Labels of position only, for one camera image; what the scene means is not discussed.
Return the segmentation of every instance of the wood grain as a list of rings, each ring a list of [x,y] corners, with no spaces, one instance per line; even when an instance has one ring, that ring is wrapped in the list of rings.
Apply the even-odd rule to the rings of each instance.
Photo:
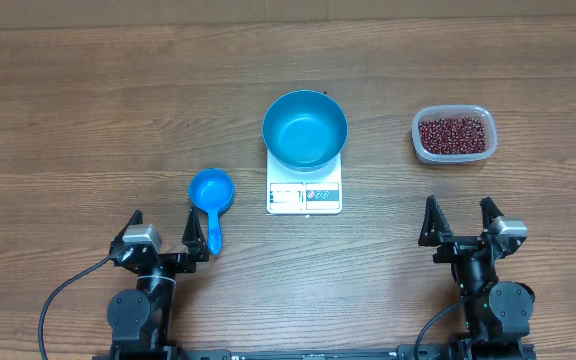
[[[349,119],[338,216],[265,211],[261,122],[301,88],[328,91]],[[489,161],[416,160],[412,117],[447,103],[492,112]],[[537,293],[529,341],[541,359],[576,358],[576,17],[0,32],[0,359],[39,358],[45,298],[134,209],[179,250],[186,188],[210,166],[237,195],[223,253],[179,277],[173,338],[186,348],[412,342],[458,296],[416,246],[426,196],[472,234],[490,195],[530,229],[498,263]],[[50,358],[106,351],[107,301],[132,286],[106,266],[60,295]],[[454,314],[428,341],[461,324]]]
[[[0,30],[576,15],[576,0],[0,0]]]

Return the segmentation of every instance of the kitchen scale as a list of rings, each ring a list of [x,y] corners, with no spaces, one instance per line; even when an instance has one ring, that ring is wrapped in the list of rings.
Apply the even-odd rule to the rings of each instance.
[[[268,152],[266,209],[270,214],[339,214],[341,153],[308,172],[287,168]]]

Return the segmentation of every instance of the black cable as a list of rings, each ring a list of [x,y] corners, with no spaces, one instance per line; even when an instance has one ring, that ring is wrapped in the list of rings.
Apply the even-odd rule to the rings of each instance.
[[[96,263],[95,265],[93,265],[93,266],[89,267],[88,269],[80,272],[79,274],[71,277],[70,279],[66,280],[63,284],[59,285],[59,287],[56,288],[55,291],[52,292],[52,294],[50,294],[50,296],[48,297],[48,300],[46,300],[46,303],[44,304],[43,310],[41,310],[41,316],[39,317],[39,331],[37,332],[38,337],[39,337],[39,352],[41,353],[41,358],[43,360],[48,360],[48,356],[46,355],[46,348],[44,346],[44,321],[46,320],[46,313],[48,312],[48,306],[50,306],[50,303],[52,302],[52,300],[66,286],[74,283],[75,281],[81,279],[82,277],[84,277],[84,276],[90,274],[91,272],[99,269],[105,263],[107,263],[108,260],[110,260],[112,257],[113,257],[113,255],[108,255],[106,258],[104,258],[100,262]]]
[[[488,271],[488,276],[486,277],[486,281],[484,281],[484,283],[474,293],[472,293],[468,296],[462,296],[461,299],[459,299],[459,301],[457,301],[456,303],[443,309],[441,312],[439,312],[439,314],[433,316],[433,318],[430,319],[430,321],[428,321],[428,323],[426,323],[426,325],[419,332],[419,335],[417,336],[417,340],[415,341],[415,348],[413,350],[413,354],[415,355],[415,360],[419,360],[419,346],[421,345],[421,340],[423,339],[424,335],[426,335],[426,331],[428,331],[428,329],[430,329],[430,327],[433,326],[437,322],[437,320],[439,320],[442,317],[446,316],[447,314],[455,311],[456,309],[458,309],[461,305],[465,304],[466,302],[479,296],[479,294],[481,294],[481,292],[484,291],[486,289],[486,287],[488,286],[488,284],[490,283],[490,280],[492,278],[492,271],[493,271],[494,264],[495,264],[495,254],[494,254],[494,247],[493,247],[492,242],[490,242],[489,245],[490,245],[490,271]]]

